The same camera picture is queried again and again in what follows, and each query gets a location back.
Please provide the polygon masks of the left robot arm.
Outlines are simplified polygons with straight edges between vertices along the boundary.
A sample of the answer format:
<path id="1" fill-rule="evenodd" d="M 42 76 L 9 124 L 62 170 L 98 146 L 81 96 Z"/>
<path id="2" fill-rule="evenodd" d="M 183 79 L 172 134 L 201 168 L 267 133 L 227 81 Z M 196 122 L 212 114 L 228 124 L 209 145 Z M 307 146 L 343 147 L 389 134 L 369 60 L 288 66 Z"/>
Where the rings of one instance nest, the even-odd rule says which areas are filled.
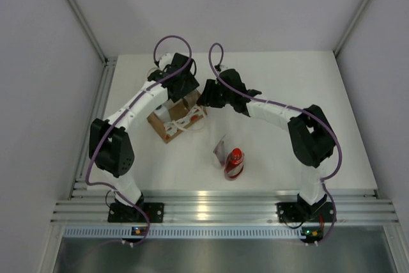
<path id="1" fill-rule="evenodd" d="M 116 193 L 122 214 L 132 222 L 143 217 L 143 193 L 128 172 L 135 160 L 129 129 L 138 126 L 168 100 L 178 101 L 199 84 L 190 72 L 192 56 L 174 53 L 156 62 L 157 69 L 142 88 L 114 114 L 93 120 L 89 131 L 89 166 L 86 184 L 101 185 Z"/>

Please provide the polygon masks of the red shampoo bottle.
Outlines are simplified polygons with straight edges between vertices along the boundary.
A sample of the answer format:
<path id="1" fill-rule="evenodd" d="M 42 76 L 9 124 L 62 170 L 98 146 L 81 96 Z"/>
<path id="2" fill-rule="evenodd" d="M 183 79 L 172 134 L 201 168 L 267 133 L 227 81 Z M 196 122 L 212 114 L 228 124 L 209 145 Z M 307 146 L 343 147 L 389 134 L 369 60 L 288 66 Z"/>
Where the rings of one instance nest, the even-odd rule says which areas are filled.
<path id="1" fill-rule="evenodd" d="M 234 148 L 226 159 L 224 166 L 224 176 L 227 180 L 237 179 L 244 169 L 245 154 L 241 149 Z"/>

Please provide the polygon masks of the clear plastic tube pack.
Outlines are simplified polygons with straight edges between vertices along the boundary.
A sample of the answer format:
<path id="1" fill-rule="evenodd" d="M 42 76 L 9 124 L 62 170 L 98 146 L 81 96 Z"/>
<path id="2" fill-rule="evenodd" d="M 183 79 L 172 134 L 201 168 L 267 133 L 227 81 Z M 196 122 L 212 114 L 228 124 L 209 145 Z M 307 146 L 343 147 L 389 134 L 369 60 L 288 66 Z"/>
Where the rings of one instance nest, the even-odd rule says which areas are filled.
<path id="1" fill-rule="evenodd" d="M 224 167 L 226 164 L 226 135 L 224 134 L 213 149 L 213 161 L 216 166 Z"/>

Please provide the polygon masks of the burlap watermelon canvas bag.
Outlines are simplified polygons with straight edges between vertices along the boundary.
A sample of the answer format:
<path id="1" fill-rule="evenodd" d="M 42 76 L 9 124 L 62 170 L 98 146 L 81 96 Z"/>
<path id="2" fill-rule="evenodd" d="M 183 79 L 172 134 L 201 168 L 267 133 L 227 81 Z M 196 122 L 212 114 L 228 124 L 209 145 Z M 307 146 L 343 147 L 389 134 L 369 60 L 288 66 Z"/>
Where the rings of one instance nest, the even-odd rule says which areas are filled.
<path id="1" fill-rule="evenodd" d="M 187 110 L 181 99 L 177 102 L 173 102 L 168 99 L 168 94 L 167 100 L 161 105 L 168 108 L 171 121 L 162 123 L 156 117 L 154 111 L 147 117 L 147 121 L 166 144 L 179 136 L 182 132 L 193 133 L 202 130 L 202 128 L 193 129 L 191 126 L 201 119 L 206 119 L 206 110 L 204 107 L 200 107 L 196 104 L 191 110 Z"/>

